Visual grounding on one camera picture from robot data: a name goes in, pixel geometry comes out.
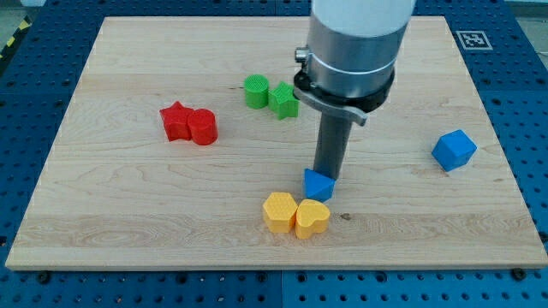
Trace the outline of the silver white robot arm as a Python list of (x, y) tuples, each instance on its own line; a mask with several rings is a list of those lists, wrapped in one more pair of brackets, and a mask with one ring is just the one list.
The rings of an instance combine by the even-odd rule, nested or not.
[(415, 0), (314, 0), (294, 95), (304, 104), (363, 126), (395, 77)]

